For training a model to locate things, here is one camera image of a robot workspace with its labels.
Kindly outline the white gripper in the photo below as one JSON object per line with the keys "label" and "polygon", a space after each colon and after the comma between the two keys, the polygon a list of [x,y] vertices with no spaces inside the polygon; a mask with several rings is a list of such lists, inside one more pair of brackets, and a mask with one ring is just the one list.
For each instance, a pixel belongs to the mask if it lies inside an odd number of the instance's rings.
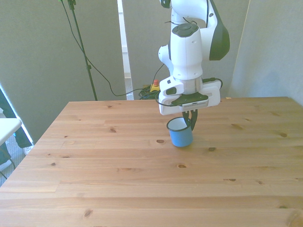
{"label": "white gripper", "polygon": [[187,126],[194,130],[198,110],[216,106],[220,103],[219,80],[178,81],[163,80],[158,94],[159,110],[162,115],[181,113]]}

